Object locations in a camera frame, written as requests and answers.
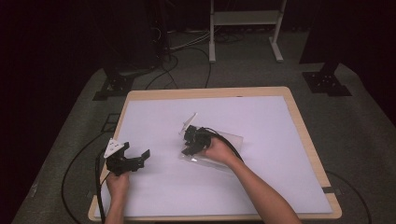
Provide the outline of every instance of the metal stand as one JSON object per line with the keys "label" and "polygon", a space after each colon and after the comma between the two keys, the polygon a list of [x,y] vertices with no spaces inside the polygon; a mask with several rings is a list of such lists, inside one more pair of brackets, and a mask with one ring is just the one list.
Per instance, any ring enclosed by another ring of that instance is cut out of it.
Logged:
{"label": "metal stand", "polygon": [[214,0],[210,1],[210,41],[209,61],[216,62],[215,52],[215,25],[259,25],[274,24],[276,26],[274,36],[270,37],[270,44],[276,57],[276,61],[283,62],[282,54],[277,46],[277,37],[282,24],[287,0],[283,0],[280,10],[266,11],[223,11],[215,12]]}
{"label": "metal stand", "polygon": [[160,8],[160,15],[161,15],[161,20],[162,20],[162,32],[163,32],[163,39],[165,42],[165,50],[166,53],[168,54],[168,60],[171,61],[171,47],[169,43],[169,36],[168,36],[168,28],[166,26],[166,11],[165,11],[165,3],[172,5],[169,1],[164,1],[164,0],[159,0],[158,1],[158,6]]}
{"label": "metal stand", "polygon": [[93,97],[94,101],[107,100],[109,96],[126,96],[134,84],[134,77],[123,77],[114,67],[104,68],[107,79],[100,91]]}
{"label": "metal stand", "polygon": [[313,93],[329,96],[351,96],[346,86],[341,85],[334,75],[338,63],[325,63],[319,72],[303,72],[304,79]]}

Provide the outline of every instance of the floor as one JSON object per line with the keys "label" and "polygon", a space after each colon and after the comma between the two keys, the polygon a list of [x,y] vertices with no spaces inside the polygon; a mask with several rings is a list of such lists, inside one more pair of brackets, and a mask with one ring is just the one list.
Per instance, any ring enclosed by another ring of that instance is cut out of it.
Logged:
{"label": "floor", "polygon": [[[328,173],[328,177],[343,210],[339,219],[305,220],[304,223],[370,223],[369,216],[373,223],[394,223],[395,127],[364,89],[359,77],[342,64],[336,75],[352,96],[329,97],[325,93],[311,93],[302,72],[318,71],[322,64],[299,64],[307,33],[280,34],[278,44],[285,59],[283,63],[275,61],[268,43],[269,35],[256,32],[245,34],[237,42],[218,43],[217,61],[211,65],[200,50],[175,52],[178,64],[170,72],[175,82],[164,75],[148,86],[163,72],[157,69],[137,77],[132,89],[144,90],[147,86],[148,89],[196,89],[204,88],[206,82],[208,88],[290,88],[323,167],[335,174]],[[172,45],[178,46],[197,37],[173,33]],[[207,44],[194,47],[207,53]],[[163,66],[170,69],[175,62],[173,58]],[[95,157],[112,136],[112,132],[103,133],[102,130],[108,115],[119,114],[125,100],[125,97],[92,100],[105,79],[102,69],[92,74],[13,223],[73,223],[61,197],[66,170],[64,198],[69,210],[78,222],[92,223],[87,214],[95,194]]]}

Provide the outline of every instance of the table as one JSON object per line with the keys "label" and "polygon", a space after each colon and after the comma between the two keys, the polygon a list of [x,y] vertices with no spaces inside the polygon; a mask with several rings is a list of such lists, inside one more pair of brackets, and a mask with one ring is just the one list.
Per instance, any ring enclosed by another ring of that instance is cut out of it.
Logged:
{"label": "table", "polygon": [[[114,138],[117,139],[120,134],[120,127],[124,119],[128,102],[131,101],[147,101],[147,100],[173,100],[173,99],[211,99],[214,97],[255,97],[255,96],[283,96],[294,126],[298,131],[298,135],[304,146],[304,151],[312,165],[315,177],[323,189],[330,189],[331,184],[324,172],[315,147],[309,137],[309,133],[304,125],[303,119],[299,113],[298,107],[294,102],[291,92],[286,87],[256,87],[256,88],[229,88],[229,89],[194,89],[194,90],[168,90],[168,91],[131,91],[126,99],[126,104],[122,110],[119,125],[115,132]],[[106,176],[106,168],[102,172],[101,179]],[[305,214],[298,213],[300,219],[332,219],[339,218],[342,215],[341,207],[333,192],[325,193],[327,200],[332,208],[331,213]],[[96,198],[92,200],[89,211],[91,220],[99,221],[100,219],[94,215],[97,207]],[[140,221],[181,221],[181,220],[258,220],[258,215],[228,215],[228,216],[183,216],[183,217],[127,217],[126,219]]]}

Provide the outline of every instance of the hand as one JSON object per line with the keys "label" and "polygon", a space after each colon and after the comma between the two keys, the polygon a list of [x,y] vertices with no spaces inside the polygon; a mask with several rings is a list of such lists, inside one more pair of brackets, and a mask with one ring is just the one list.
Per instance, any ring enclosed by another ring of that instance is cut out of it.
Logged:
{"label": "hand", "polygon": [[229,165],[231,160],[237,158],[233,151],[217,137],[211,138],[210,147],[202,150],[201,155],[207,156],[210,160],[218,161]]}
{"label": "hand", "polygon": [[110,173],[106,179],[108,191],[112,202],[126,202],[129,189],[129,174],[125,172],[120,176]]}

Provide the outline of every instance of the cable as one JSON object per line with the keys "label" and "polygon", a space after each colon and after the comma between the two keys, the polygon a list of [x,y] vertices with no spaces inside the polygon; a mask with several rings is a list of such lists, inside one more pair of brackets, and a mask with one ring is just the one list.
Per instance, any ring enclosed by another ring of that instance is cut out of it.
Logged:
{"label": "cable", "polygon": [[207,32],[209,32],[207,29],[204,29],[204,30],[184,30],[184,31],[181,31],[181,33],[183,33],[183,34],[188,34],[188,35],[202,35],[202,34],[206,34]]}
{"label": "cable", "polygon": [[161,39],[161,35],[162,35],[161,30],[158,29],[157,27],[151,27],[150,29],[151,29],[151,30],[157,30],[157,31],[159,32],[159,36],[158,36],[158,38],[157,38],[157,41],[159,41],[159,40]]}
{"label": "cable", "polygon": [[166,84],[166,85],[163,87],[163,89],[164,89],[164,90],[168,90],[167,87],[168,87],[170,84],[172,84],[173,82],[174,82],[174,81],[170,81],[168,84]]}
{"label": "cable", "polygon": [[103,202],[102,202],[102,184],[100,183],[100,158],[101,158],[102,153],[104,153],[105,151],[106,151],[106,148],[103,148],[102,150],[100,150],[100,152],[98,153],[98,155],[96,156],[96,159],[95,159],[96,198],[98,200],[100,218],[101,218],[103,224],[106,222],[106,216],[105,216],[105,209],[103,207]]}
{"label": "cable", "polygon": [[[210,61],[209,61],[209,56],[208,56],[207,53],[206,53],[204,50],[202,50],[202,49],[192,48],[192,47],[183,48],[183,49],[195,49],[195,50],[199,50],[199,51],[201,51],[201,52],[206,56],[207,62],[208,62],[208,64],[209,64],[209,72],[208,72],[208,74],[207,74],[206,83],[205,83],[205,88],[207,88],[207,84],[209,83],[209,79],[210,79],[210,74],[211,74],[211,72],[212,72],[212,64],[211,64]],[[181,51],[181,50],[183,50],[183,49],[176,49],[176,50],[173,50],[172,52],[178,52],[178,51]]]}
{"label": "cable", "polygon": [[344,182],[345,182],[345,183],[346,183],[346,184],[358,195],[359,199],[361,200],[361,203],[362,203],[363,206],[364,206],[364,209],[366,210],[366,214],[367,214],[367,218],[368,218],[368,223],[371,224],[371,223],[372,223],[372,217],[371,217],[371,213],[370,213],[369,207],[367,206],[366,201],[364,201],[363,197],[362,197],[361,194],[358,192],[358,190],[357,190],[355,187],[353,187],[352,184],[349,183],[349,181],[347,181],[345,178],[341,177],[340,175],[338,175],[338,174],[336,174],[336,173],[334,173],[334,172],[332,172],[332,171],[328,171],[328,170],[325,170],[325,172],[326,172],[327,174],[329,174],[329,175],[333,175],[333,176],[335,176],[335,177],[341,179],[342,181],[344,181]]}
{"label": "cable", "polygon": [[221,134],[217,133],[213,129],[210,129],[210,128],[203,128],[203,129],[206,130],[208,133],[210,133],[210,136],[217,137],[219,140],[221,140],[223,143],[225,143],[225,145],[227,145],[233,151],[233,154],[235,154],[235,156],[239,160],[244,161],[244,160],[242,160],[241,155],[239,155],[239,152],[236,150],[236,148],[233,146],[233,144],[231,144],[230,141],[228,141],[225,137],[223,137]]}
{"label": "cable", "polygon": [[177,65],[178,65],[178,58],[177,58],[175,55],[172,55],[172,54],[171,54],[171,58],[172,58],[172,57],[176,59],[175,65],[172,66],[171,69],[169,69],[169,70],[165,70],[165,69],[164,69],[165,72],[159,74],[159,75],[156,76],[154,79],[152,79],[152,80],[150,81],[150,83],[146,86],[145,90],[148,90],[148,89],[149,89],[149,86],[150,86],[155,80],[157,80],[159,77],[161,77],[161,76],[163,76],[163,75],[165,75],[165,74],[169,74],[170,71],[172,71],[174,68],[177,67]]}
{"label": "cable", "polygon": [[[217,33],[221,28],[222,28],[222,26],[218,26],[218,28],[214,31],[214,33]],[[210,32],[207,32],[206,34],[204,34],[204,35],[202,35],[202,36],[200,36],[198,38],[195,38],[195,39],[193,39],[192,41],[190,41],[190,42],[188,42],[186,44],[179,45],[179,46],[176,46],[176,47],[172,47],[172,48],[169,48],[169,49],[170,50],[183,49],[183,48],[186,48],[186,47],[189,47],[189,46],[192,46],[192,45],[196,45],[199,42],[202,42],[202,41],[208,39],[209,37],[210,37]],[[235,36],[235,40],[232,40],[232,41],[229,41],[229,42],[221,42],[221,41],[217,40],[216,37],[215,37],[215,41],[219,42],[219,43],[230,43],[231,44],[233,42],[237,42],[237,41],[243,40],[244,37],[245,36],[243,36],[242,38],[238,38],[238,37]]]}
{"label": "cable", "polygon": [[[234,11],[234,10],[235,10],[236,3],[237,3],[237,2],[238,2],[238,0],[235,0],[235,1],[233,2],[233,8],[231,9],[231,11]],[[224,9],[225,11],[229,11],[230,3],[231,3],[231,0],[229,0],[229,1],[227,2],[227,6],[226,6],[225,9]],[[216,33],[216,32],[217,32],[218,30],[220,30],[220,29],[221,29],[221,26],[218,26],[218,28],[214,31],[214,33]],[[185,31],[184,33],[198,33],[198,32]],[[182,49],[182,48],[186,48],[186,47],[188,47],[188,46],[192,46],[192,45],[198,44],[199,42],[202,42],[202,41],[208,39],[209,36],[210,36],[210,32],[209,32],[209,31],[206,31],[206,33],[205,33],[204,35],[202,35],[202,36],[200,36],[200,37],[198,37],[198,38],[196,38],[196,39],[193,39],[192,41],[190,41],[190,42],[188,42],[188,43],[186,43],[186,44],[183,44],[183,45],[180,45],[180,46],[176,46],[176,47],[172,47],[172,48],[169,48],[169,49],[172,50],[172,49]]]}
{"label": "cable", "polygon": [[61,196],[62,196],[62,203],[64,204],[64,208],[66,209],[67,214],[73,218],[73,220],[76,223],[80,223],[72,214],[72,212],[70,211],[69,207],[67,206],[66,200],[64,198],[64,181],[66,180],[67,174],[69,173],[70,167],[72,166],[72,164],[74,163],[74,161],[76,160],[76,158],[81,154],[81,152],[83,152],[90,144],[92,144],[96,139],[98,139],[100,136],[102,136],[104,133],[106,132],[101,132],[98,135],[96,135],[90,142],[88,142],[78,153],[77,155],[73,158],[73,160],[69,163],[69,165],[67,166],[67,169],[64,173],[64,178],[62,180],[62,187],[61,187]]}
{"label": "cable", "polygon": [[105,183],[105,180],[107,179],[107,177],[110,175],[111,172],[108,171],[107,175],[105,176],[105,178],[103,179],[102,183],[100,183],[100,187],[102,187],[103,183]]}
{"label": "cable", "polygon": [[[178,58],[177,58],[175,55],[171,55],[171,58],[172,58],[172,56],[176,59],[176,64],[175,64],[174,67],[172,67],[172,69],[174,69],[174,68],[178,65]],[[168,71],[167,69],[165,69],[165,67],[163,67],[163,64],[161,64],[161,68],[162,68],[165,72],[167,72],[167,74],[169,75],[169,77],[172,79],[172,82],[175,83],[175,86],[176,86],[176,88],[178,89],[178,85],[176,84],[175,79],[174,79],[174,78],[172,77],[172,75],[170,74],[170,71]]]}
{"label": "cable", "polygon": [[241,37],[238,37],[235,34],[230,35],[227,32],[220,33],[220,34],[215,36],[216,43],[223,44],[223,45],[233,44],[235,42],[242,41],[243,39],[245,39],[245,32],[241,34]]}

